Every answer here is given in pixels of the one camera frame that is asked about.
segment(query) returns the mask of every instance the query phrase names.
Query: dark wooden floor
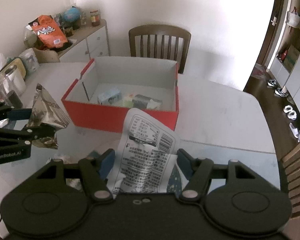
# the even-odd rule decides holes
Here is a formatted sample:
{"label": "dark wooden floor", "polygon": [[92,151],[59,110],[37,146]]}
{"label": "dark wooden floor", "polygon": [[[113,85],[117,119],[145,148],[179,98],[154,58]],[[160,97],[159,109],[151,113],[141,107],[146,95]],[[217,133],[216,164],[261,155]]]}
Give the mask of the dark wooden floor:
{"label": "dark wooden floor", "polygon": [[[250,77],[244,92],[252,94],[259,101],[263,114],[269,126],[278,160],[297,145],[289,123],[300,129],[300,118],[296,121],[289,120],[283,112],[286,105],[290,105],[286,98],[274,95],[274,89],[268,88],[267,83]],[[289,220],[284,233],[292,240],[300,240],[300,218]]]}

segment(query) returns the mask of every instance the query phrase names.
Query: red box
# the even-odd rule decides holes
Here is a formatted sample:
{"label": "red box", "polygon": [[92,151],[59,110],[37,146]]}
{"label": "red box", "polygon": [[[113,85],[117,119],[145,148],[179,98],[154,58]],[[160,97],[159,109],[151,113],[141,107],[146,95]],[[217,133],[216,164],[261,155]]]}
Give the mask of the red box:
{"label": "red box", "polygon": [[118,87],[122,96],[141,94],[162,100],[162,111],[144,111],[174,130],[179,114],[178,63],[172,60],[138,57],[98,57],[92,59],[74,80],[61,101],[76,126],[122,132],[129,110],[103,106],[98,94]]}

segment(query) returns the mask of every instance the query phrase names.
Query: jar with red lid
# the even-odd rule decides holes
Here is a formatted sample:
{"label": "jar with red lid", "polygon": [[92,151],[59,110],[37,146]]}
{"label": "jar with red lid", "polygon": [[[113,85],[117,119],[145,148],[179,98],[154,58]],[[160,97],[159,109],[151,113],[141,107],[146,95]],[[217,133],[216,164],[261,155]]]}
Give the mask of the jar with red lid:
{"label": "jar with red lid", "polygon": [[91,24],[93,27],[100,25],[100,12],[99,10],[90,12]]}

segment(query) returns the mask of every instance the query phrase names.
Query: barcode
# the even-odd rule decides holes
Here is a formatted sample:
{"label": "barcode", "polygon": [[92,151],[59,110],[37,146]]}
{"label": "barcode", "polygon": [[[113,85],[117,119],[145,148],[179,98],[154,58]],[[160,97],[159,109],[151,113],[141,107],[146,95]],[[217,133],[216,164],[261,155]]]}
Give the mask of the barcode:
{"label": "barcode", "polygon": [[169,154],[170,149],[172,147],[172,143],[173,140],[169,136],[163,133],[159,142],[159,151]]}

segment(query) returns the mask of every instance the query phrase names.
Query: white label sticker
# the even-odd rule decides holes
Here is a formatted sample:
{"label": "white label sticker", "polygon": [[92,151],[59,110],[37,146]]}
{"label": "white label sticker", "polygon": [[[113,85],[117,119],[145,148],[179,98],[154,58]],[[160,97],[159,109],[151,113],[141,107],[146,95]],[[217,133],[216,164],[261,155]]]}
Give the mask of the white label sticker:
{"label": "white label sticker", "polygon": [[60,43],[61,41],[60,41],[60,39],[57,39],[57,40],[54,40],[53,41],[53,44],[58,44],[58,43]]}

